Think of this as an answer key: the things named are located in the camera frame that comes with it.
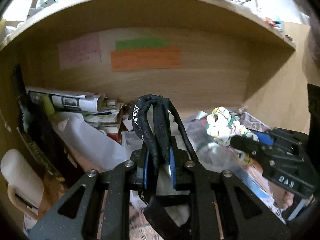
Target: orange sticky note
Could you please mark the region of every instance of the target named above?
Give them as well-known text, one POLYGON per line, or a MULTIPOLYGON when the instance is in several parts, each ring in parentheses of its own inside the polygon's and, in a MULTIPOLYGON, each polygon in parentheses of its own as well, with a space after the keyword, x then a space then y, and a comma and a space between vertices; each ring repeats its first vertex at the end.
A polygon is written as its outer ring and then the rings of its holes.
POLYGON ((113 72, 156 68, 180 68, 181 48, 116 50, 111 54, 113 72))

